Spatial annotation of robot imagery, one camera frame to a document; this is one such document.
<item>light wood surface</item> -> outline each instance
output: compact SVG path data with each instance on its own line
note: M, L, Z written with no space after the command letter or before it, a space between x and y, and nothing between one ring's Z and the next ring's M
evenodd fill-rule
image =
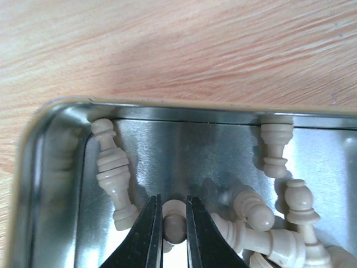
M0 25L1 258L15 146L51 99L357 107L357 1L2 0Z

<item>wood grain surface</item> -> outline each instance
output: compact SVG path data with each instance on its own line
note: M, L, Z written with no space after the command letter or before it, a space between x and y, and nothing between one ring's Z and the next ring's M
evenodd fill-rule
M357 1L2 0L0 37L1 260L18 137L51 99L357 107Z

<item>cream chess piece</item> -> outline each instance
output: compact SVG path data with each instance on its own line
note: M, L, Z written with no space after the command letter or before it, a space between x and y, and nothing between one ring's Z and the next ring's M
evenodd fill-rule
M331 257L323 244L317 239L313 224L320 216L313 209L313 195L303 180L289 180L285 200L289 206L286 219L297 225L306 245L306 268L332 268Z
M138 217L138 209L129 199L129 160L126 153L113 140L116 135L109 119L99 119L91 124L94 138L100 143L97 160L99 186L110 195L115 207L113 219L118 231L129 229Z
M264 120L260 127L260 136L267 145L267 156L264 157L263 171L270 178L280 179L286 175L285 164L288 160L283 158L283 152L285 145L293 137L293 129L291 119L276 116Z
M247 190L239 193L234 199L234 210L238 217L248 222L257 231L270 230L275 221L275 216L264 199L256 192Z
M334 268L356 268L357 259L348 251L341 247L331 246L327 248L331 256L332 266Z
M171 199L162 205L163 250L169 252L174 245L186 240L186 204Z
M225 221L215 213L211 217L235 252L251 250L266 255L280 267L303 267L305 244L300 234L285 229L258 232L247 228L241 220L234 223Z

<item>metal tin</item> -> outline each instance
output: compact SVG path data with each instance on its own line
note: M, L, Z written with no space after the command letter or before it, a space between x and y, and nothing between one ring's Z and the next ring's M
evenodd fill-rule
M272 114L295 125L284 151L289 173L279 180L262 171L259 126ZM115 230L112 203L95 178L99 146L90 123L103 117L115 122L131 162L129 194L138 208L150 195L165 202L191 194L234 220L232 199L251 187L282 228L285 181L304 179L321 216L319 239L357 256L357 111L71 98L39 110L22 136L5 267L98 267L124 239L128 231ZM187 266L185 255L184 243L175 246L165 265Z

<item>pawn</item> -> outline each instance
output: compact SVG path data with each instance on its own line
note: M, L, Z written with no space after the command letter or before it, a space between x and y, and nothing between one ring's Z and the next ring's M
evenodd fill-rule
M113 137L116 135L109 119L99 119L92 123L91 131L100 143L97 160L99 186L110 195L115 207L113 219L118 231L129 229L138 217L138 209L129 199L130 172L126 153L118 148Z
M172 199L162 205L163 250L169 252L174 245L186 240L186 204Z
M212 220L222 237L236 253L251 250L266 255L280 267L302 268L305 261L305 244L300 234L285 229L258 232L249 229L241 220L225 221L217 214Z
M287 159L283 158L284 147L292 139L292 124L262 124L260 136L267 145L267 156L264 157L264 173L270 178L285 177Z
M274 225L273 211L255 191L247 190L239 193L234 199L234 210L238 217L248 222L254 230L264 232Z
M331 256L332 266L334 268L356 268L357 259L341 247L331 246L327 248Z
M313 224L320 216L312 207L313 195L303 180L289 180L285 200L289 206L287 220L297 225L298 233L306 245L306 268L332 268L331 257L323 244L317 239Z

